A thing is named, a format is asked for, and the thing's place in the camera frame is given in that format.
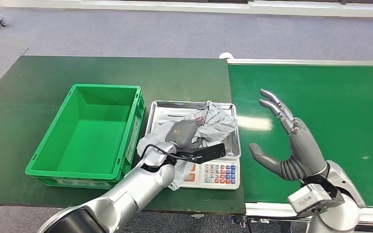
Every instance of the gray carpet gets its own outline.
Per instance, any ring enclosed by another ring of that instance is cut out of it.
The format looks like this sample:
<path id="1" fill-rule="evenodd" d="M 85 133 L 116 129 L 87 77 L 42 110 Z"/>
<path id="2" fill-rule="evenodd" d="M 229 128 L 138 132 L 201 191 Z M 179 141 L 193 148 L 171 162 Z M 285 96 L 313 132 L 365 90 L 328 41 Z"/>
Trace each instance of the gray carpet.
<path id="1" fill-rule="evenodd" d="M 0 8 L 0 78 L 23 53 L 373 60 L 373 18 Z M 0 233 L 32 233 L 57 210 L 0 207 Z M 227 216 L 141 213 L 123 232 L 247 233 Z M 280 232 L 258 224 L 254 232 Z"/>

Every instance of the stainless steel tray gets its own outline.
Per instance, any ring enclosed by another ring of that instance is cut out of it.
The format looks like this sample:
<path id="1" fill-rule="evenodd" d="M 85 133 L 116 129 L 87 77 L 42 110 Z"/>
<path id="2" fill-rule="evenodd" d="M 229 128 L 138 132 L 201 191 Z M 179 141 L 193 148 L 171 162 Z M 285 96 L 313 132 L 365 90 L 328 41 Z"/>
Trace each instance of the stainless steel tray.
<path id="1" fill-rule="evenodd" d="M 237 118 L 235 105 L 231 103 L 215 103 L 220 106 L 223 111 Z M 149 134 L 153 129 L 162 125 L 168 120 L 180 121 L 185 115 L 202 108 L 204 102 L 176 102 L 176 101 L 154 101 L 151 104 L 149 112 L 147 129 L 145 135 Z M 239 144 L 238 126 L 228 137 L 223 141 L 225 144 L 226 156 L 224 158 L 236 159 L 241 156 L 241 146 Z"/>

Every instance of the green plastic bin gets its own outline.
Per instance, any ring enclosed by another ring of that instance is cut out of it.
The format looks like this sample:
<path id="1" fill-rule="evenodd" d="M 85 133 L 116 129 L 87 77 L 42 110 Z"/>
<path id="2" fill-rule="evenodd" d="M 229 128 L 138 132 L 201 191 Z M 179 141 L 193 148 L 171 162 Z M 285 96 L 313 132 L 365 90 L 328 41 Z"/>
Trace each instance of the green plastic bin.
<path id="1" fill-rule="evenodd" d="M 112 188 L 131 169 L 144 111 L 139 86 L 73 85 L 25 173 L 49 186 Z"/>

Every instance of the digital scale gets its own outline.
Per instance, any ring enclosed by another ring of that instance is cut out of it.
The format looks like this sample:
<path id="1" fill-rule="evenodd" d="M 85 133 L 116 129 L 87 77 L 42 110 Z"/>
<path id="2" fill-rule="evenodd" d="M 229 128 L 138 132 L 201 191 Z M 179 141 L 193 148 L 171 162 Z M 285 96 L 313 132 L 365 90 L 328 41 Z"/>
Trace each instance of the digital scale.
<path id="1" fill-rule="evenodd" d="M 231 103 L 215 104 L 233 118 L 237 118 L 235 105 Z M 169 120 L 182 120 L 184 116 L 203 108 L 204 105 L 205 102 L 152 102 L 145 135 Z M 238 126 L 222 142 L 225 145 L 226 155 L 204 164 L 194 164 L 181 187 L 211 189 L 237 189 L 239 187 L 241 146 Z"/>

